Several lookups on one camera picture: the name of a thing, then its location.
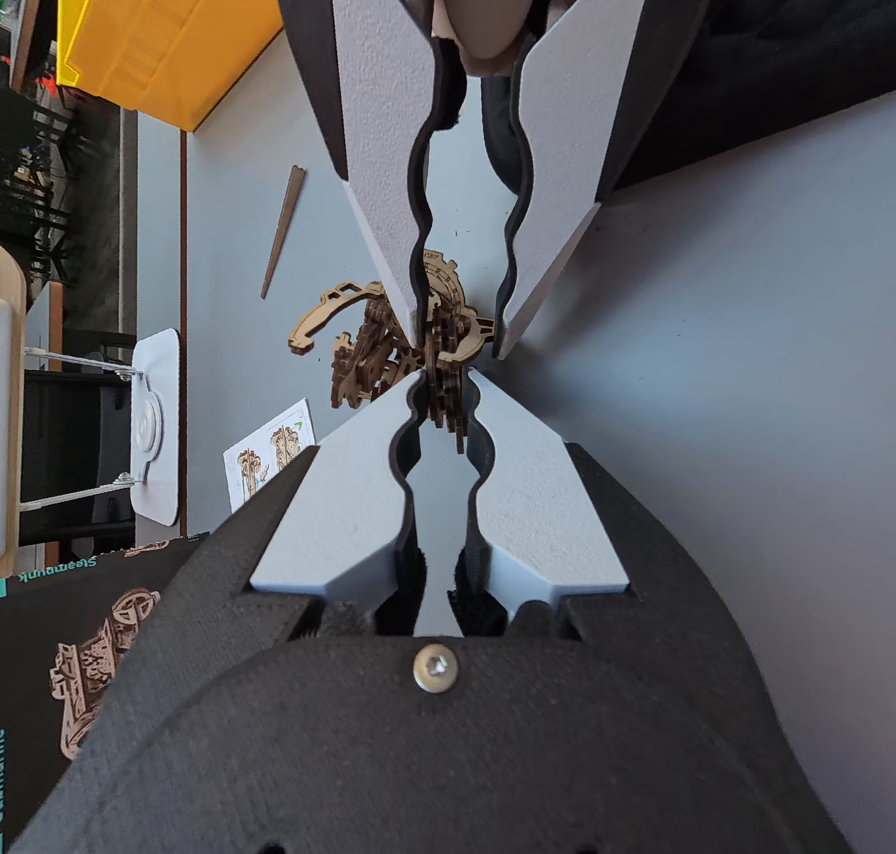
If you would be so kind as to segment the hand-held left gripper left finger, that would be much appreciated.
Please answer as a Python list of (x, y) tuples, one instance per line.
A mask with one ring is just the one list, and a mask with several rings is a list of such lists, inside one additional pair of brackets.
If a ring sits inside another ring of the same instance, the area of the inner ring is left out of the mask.
[(421, 369), (322, 442), (252, 574), (254, 590), (364, 611), (422, 591), (426, 565), (407, 477), (420, 460), (426, 413)]

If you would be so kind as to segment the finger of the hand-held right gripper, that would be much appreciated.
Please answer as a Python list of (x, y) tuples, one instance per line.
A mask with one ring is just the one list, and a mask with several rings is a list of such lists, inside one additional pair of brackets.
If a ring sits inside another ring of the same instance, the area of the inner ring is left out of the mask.
[(532, 322), (599, 209), (597, 189), (645, 0), (577, 0), (521, 63), (523, 189), (506, 232), (494, 355)]
[(422, 250), (432, 216), (425, 163), (445, 62), (457, 36), (443, 0), (430, 28), (404, 0), (332, 0), (348, 178), (344, 186), (378, 278), (409, 344), (427, 313)]

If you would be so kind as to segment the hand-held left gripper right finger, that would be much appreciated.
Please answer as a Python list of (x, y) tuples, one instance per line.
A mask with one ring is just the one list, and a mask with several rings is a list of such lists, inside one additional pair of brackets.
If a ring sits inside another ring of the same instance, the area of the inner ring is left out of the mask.
[(527, 602), (616, 593), (629, 577), (566, 443), (476, 369), (468, 374), (469, 583), (514, 619)]

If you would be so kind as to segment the wooden gear model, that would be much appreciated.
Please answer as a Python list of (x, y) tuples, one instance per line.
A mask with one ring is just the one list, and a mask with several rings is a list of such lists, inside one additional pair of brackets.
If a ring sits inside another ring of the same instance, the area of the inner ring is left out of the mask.
[(462, 367), (493, 339), (494, 322), (480, 318), (467, 304), (455, 261), (446, 261), (441, 252), (428, 249), (423, 260), (429, 297), (425, 341), (420, 349), (409, 344), (380, 282), (361, 288), (348, 281), (321, 295), (321, 304), (333, 304), (331, 315), (352, 302), (367, 301), (357, 339), (342, 333), (334, 341), (330, 404), (335, 409), (343, 402), (359, 408), (362, 401), (374, 401), (412, 371), (423, 368), (428, 417), (437, 428), (454, 434), (462, 454), (468, 434)]

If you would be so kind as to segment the black model kit box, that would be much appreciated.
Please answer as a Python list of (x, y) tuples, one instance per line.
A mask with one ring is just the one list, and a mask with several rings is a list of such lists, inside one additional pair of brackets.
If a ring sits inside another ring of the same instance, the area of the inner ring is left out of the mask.
[(77, 756), (161, 593), (207, 534), (2, 582), (2, 852)]

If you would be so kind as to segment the white instruction booklet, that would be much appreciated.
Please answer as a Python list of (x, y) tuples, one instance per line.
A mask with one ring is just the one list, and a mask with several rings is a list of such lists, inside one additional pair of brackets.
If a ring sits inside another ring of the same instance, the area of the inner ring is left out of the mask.
[(231, 512), (236, 512), (299, 453), (316, 444), (303, 398), (223, 454)]

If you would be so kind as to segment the tapered dark wooden stick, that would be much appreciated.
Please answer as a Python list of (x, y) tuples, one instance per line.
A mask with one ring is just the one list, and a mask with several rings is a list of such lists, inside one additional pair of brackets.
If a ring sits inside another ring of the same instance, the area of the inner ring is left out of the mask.
[(291, 167), (276, 232), (274, 234), (271, 253), (263, 278), (263, 287), (261, 290), (262, 300), (266, 299), (268, 291), (270, 289), (274, 271), (276, 269), (283, 246), (285, 244), (288, 230), (295, 214), (297, 200), (303, 188), (306, 176), (307, 171), (304, 168), (296, 165)]

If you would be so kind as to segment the yellow plastic bin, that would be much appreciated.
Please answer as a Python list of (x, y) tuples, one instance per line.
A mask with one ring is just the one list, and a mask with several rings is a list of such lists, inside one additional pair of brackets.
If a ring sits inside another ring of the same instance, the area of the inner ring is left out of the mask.
[(282, 28), (277, 0), (58, 0), (56, 81), (193, 132)]

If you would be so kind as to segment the white stand base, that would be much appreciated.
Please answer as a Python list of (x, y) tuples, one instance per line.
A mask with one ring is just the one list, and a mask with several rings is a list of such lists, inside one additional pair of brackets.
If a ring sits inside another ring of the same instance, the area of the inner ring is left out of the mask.
[(180, 339), (166, 329), (133, 351), (130, 473), (134, 512), (165, 526), (178, 512)]

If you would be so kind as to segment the white stand rod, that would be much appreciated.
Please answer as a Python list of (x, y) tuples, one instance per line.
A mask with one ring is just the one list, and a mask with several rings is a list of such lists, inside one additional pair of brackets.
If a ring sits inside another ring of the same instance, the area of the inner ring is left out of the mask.
[(95, 368), (99, 373), (77, 373), (73, 371), (52, 371), (26, 369), (24, 372), (25, 381), (32, 385), (48, 386), (67, 386), (67, 387), (109, 387), (121, 388), (128, 387), (131, 383), (138, 379), (146, 381), (146, 373), (138, 368), (126, 366), (119, 363), (110, 363), (105, 361), (97, 361), (88, 358), (79, 358), (66, 354), (55, 354), (45, 349), (36, 347), (25, 347), (24, 354), (28, 357), (34, 357), (40, 361), (60, 361), (65, 364), (78, 365), (81, 367)]
[(46, 497), (39, 500), (30, 500), (19, 503), (18, 509), (20, 513), (37, 511), (42, 508), (61, 505), (62, 503), (72, 502), (76, 500), (84, 500), (99, 496), (106, 493), (117, 493), (119, 490), (128, 490), (138, 483), (138, 479), (123, 472), (113, 482), (104, 484), (88, 490), (76, 490), (68, 493), (57, 494), (52, 497)]

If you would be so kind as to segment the dark storage rack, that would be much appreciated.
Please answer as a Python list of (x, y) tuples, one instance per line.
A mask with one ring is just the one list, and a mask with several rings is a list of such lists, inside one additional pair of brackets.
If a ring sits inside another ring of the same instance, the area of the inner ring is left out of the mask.
[(74, 90), (43, 104), (3, 86), (1, 242), (33, 286), (119, 275), (120, 109)]

